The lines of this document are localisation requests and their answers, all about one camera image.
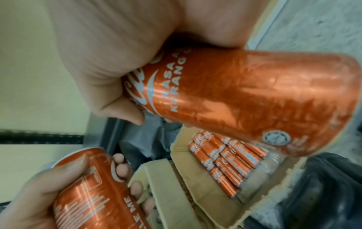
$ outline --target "can rim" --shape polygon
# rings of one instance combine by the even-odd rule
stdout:
[[[79,153],[81,151],[87,150],[87,149],[103,149],[102,147],[85,147],[85,148],[81,148],[79,150],[73,151],[71,153],[68,153],[67,155],[63,156],[61,159],[57,160],[51,168],[54,168],[59,162],[63,161],[64,159],[66,159],[67,157],[74,155],[76,153]]]

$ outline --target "small orange can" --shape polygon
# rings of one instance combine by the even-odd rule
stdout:
[[[230,181],[235,184],[238,188],[241,187],[244,177],[230,165],[227,160],[223,157],[218,157],[215,160],[216,166],[230,179]]]
[[[230,141],[230,139],[231,139],[231,138],[229,138],[229,137],[225,137],[225,136],[220,135],[220,134],[215,134],[215,133],[213,133],[213,135],[214,135],[216,138],[220,139],[220,141],[221,141],[222,143],[224,143],[224,144],[227,144],[227,143]]]
[[[226,145],[222,143],[220,139],[215,137],[211,132],[203,131],[201,134],[204,136],[204,138],[211,142],[211,144],[216,146],[219,149],[219,152],[221,152],[226,147]]]
[[[238,140],[232,139],[227,143],[228,147],[241,157],[246,163],[252,167],[256,167],[261,158],[251,149],[240,143]]]
[[[217,181],[219,186],[224,190],[224,192],[230,198],[234,198],[238,194],[238,188],[225,176],[225,174],[213,164],[212,169],[210,169],[210,174],[214,180]]]
[[[75,151],[56,162],[65,165],[87,155],[89,167],[53,203],[58,229],[150,229],[127,184],[116,174],[112,157],[101,148]]]
[[[209,157],[212,159],[215,159],[218,157],[219,150],[212,145],[204,136],[201,134],[195,134],[193,137],[193,140],[196,142],[196,144],[203,149]]]
[[[189,144],[189,149],[195,155],[195,157],[203,164],[203,166],[208,167],[213,163],[212,158],[210,158],[205,151],[203,151],[194,141]]]
[[[263,150],[260,147],[254,146],[250,143],[246,143],[243,141],[240,141],[243,145],[245,145],[246,147],[248,147],[249,149],[251,149],[252,151],[254,151],[254,153],[256,153],[259,157],[264,158],[266,157],[266,155],[268,154],[267,151]]]
[[[239,158],[229,147],[223,149],[220,154],[245,178],[247,178],[253,170],[250,165]]]

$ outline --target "hand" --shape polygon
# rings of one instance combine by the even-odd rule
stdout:
[[[121,154],[115,154],[113,159],[118,164],[117,174],[128,182],[132,176],[132,167],[122,164],[124,157]],[[87,157],[81,157],[34,176],[0,214],[1,229],[57,229],[51,211],[52,203],[60,190],[82,175],[88,163]],[[138,200],[143,192],[142,184],[138,181],[133,182],[130,191]],[[154,205],[154,199],[149,198],[141,207],[148,215]]]
[[[223,47],[247,43],[270,0],[49,0],[60,55],[93,113],[143,124],[120,77],[175,31]]]

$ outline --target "fingernail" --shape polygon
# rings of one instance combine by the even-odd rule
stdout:
[[[74,160],[74,161],[69,162],[68,164],[66,164],[66,165],[65,165],[65,166],[66,166],[66,169],[67,169],[67,170],[72,170],[72,169],[74,169],[74,168],[77,168],[77,167],[81,166],[86,159],[87,159],[87,156],[86,156],[86,155],[83,155],[83,156],[81,156],[80,158],[78,158],[78,159],[76,159],[76,160]]]

